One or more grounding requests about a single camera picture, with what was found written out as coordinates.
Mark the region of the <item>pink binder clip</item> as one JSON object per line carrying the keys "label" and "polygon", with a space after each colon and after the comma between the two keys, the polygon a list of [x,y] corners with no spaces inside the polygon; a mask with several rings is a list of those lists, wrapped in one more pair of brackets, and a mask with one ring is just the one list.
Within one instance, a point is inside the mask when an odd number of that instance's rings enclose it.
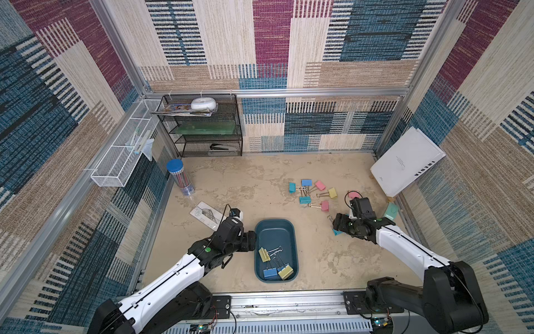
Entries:
{"label": "pink binder clip", "polygon": [[321,181],[316,181],[309,189],[309,192],[314,191],[324,191],[326,189],[326,186]]}
{"label": "pink binder clip", "polygon": [[358,191],[350,191],[347,193],[347,196],[350,200],[355,198],[362,198],[362,195]]}
{"label": "pink binder clip", "polygon": [[320,202],[319,204],[316,204],[316,203],[309,204],[309,207],[320,209],[323,212],[328,212],[330,210],[330,205],[327,200],[324,200]]}

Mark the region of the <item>white ruler package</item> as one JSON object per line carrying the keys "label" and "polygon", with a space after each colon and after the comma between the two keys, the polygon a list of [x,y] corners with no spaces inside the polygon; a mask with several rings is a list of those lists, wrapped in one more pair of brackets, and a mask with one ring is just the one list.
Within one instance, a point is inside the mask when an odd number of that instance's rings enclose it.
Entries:
{"label": "white ruler package", "polygon": [[190,215],[213,231],[217,231],[221,222],[227,218],[205,202],[199,202],[190,211]]}

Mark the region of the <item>mint green tape roll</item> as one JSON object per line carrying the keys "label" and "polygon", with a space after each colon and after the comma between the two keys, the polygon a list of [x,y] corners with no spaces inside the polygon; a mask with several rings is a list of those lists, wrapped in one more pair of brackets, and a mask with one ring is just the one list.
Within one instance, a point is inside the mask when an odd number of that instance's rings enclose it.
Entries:
{"label": "mint green tape roll", "polygon": [[399,214],[399,206],[395,203],[388,203],[388,206],[385,210],[384,217],[393,221]]}

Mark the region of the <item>yellow binder clip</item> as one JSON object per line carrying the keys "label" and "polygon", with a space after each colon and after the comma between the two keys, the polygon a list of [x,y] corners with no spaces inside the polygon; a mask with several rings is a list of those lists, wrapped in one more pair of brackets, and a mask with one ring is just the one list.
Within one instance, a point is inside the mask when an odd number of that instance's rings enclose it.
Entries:
{"label": "yellow binder clip", "polygon": [[337,197],[337,191],[336,191],[335,188],[330,188],[325,192],[317,193],[316,197],[317,198],[322,198],[322,197],[336,198]]}
{"label": "yellow binder clip", "polygon": [[276,249],[273,249],[273,250],[266,250],[265,248],[261,247],[259,250],[258,250],[258,254],[260,256],[260,260],[265,263],[265,262],[270,262],[272,259],[274,259],[274,257],[283,251],[283,248],[281,246],[277,247]]}
{"label": "yellow binder clip", "polygon": [[277,258],[278,261],[278,275],[281,280],[285,281],[287,278],[289,278],[293,274],[293,268],[290,264],[285,263],[282,259],[279,257]]}

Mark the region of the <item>yellow binder clip back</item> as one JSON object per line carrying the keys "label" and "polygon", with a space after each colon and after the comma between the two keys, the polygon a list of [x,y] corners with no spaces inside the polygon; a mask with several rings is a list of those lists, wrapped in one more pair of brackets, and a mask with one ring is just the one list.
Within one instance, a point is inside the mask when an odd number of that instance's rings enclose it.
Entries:
{"label": "yellow binder clip back", "polygon": [[337,197],[337,191],[336,191],[335,188],[330,188],[325,192],[317,193],[316,197],[317,198],[322,198],[322,197],[336,198]]}

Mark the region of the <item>teal plastic storage box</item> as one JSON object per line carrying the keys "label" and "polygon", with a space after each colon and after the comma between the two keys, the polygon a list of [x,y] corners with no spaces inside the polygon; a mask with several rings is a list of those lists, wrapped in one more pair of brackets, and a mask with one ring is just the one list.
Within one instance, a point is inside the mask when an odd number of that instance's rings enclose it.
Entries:
{"label": "teal plastic storage box", "polygon": [[296,232],[286,219],[260,221],[256,228],[254,272],[263,283],[293,281],[299,272]]}

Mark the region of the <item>blue binder clip front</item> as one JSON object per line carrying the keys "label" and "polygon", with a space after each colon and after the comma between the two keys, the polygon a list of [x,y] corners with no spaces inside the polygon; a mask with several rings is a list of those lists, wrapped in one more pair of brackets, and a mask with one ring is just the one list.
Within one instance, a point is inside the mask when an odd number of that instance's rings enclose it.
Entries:
{"label": "blue binder clip front", "polygon": [[272,281],[279,277],[278,268],[271,262],[265,263],[266,268],[263,270],[264,280]]}

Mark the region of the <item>pink binder clip back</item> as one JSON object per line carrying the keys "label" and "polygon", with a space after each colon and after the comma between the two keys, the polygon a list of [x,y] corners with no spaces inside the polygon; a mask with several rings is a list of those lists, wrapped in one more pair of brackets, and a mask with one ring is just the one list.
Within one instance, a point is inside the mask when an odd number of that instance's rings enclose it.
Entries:
{"label": "pink binder clip back", "polygon": [[316,181],[309,189],[309,192],[314,191],[324,191],[326,189],[326,186],[321,181]]}

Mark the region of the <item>yellow binder clip front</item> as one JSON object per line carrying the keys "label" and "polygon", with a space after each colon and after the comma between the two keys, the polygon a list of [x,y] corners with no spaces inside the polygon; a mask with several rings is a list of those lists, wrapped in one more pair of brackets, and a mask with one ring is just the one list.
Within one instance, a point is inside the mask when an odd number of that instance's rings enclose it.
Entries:
{"label": "yellow binder clip front", "polygon": [[279,257],[277,258],[278,261],[278,275],[281,280],[285,281],[287,278],[289,278],[293,274],[293,268],[290,264],[285,263],[282,259]]}

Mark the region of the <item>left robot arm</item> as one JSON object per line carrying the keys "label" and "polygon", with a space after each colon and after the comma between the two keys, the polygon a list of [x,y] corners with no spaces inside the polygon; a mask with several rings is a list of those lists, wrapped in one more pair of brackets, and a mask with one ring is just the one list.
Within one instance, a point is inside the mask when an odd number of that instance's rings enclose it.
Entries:
{"label": "left robot arm", "polygon": [[182,320],[209,311],[212,293],[199,281],[225,268],[236,252],[254,251],[257,235],[244,231],[239,218],[228,217],[210,237],[193,243],[187,253],[145,288],[118,303],[102,303],[89,333],[162,333]]}

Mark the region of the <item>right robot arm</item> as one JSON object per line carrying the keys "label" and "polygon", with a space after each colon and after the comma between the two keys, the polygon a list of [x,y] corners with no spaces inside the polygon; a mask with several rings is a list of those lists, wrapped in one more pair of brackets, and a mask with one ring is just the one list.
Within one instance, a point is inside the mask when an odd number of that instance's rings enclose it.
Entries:
{"label": "right robot arm", "polygon": [[401,308],[426,319],[438,333],[481,332],[489,321],[476,274],[463,261],[439,256],[408,236],[390,218],[375,215],[368,198],[354,198],[349,214],[336,214],[332,228],[353,238],[371,242],[394,254],[418,275],[420,287],[385,276],[370,280],[363,306],[353,310],[371,319],[391,308]]}

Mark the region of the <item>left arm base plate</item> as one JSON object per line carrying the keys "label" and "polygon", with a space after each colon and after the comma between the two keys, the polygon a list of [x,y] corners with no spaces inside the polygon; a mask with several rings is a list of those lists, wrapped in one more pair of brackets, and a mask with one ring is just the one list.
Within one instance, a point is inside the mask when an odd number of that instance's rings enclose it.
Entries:
{"label": "left arm base plate", "polygon": [[214,295],[210,300],[199,298],[181,297],[171,303],[175,307],[176,316],[185,320],[227,320],[231,317],[230,307],[232,297],[230,295]]}

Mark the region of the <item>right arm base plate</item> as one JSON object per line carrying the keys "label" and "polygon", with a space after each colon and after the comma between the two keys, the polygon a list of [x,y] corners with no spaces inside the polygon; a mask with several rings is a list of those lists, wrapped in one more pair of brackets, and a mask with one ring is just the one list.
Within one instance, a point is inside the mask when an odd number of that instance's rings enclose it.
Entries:
{"label": "right arm base plate", "polygon": [[344,305],[348,315],[379,315],[379,314],[402,314],[403,308],[397,306],[377,306],[367,299],[364,290],[345,291],[342,293]]}

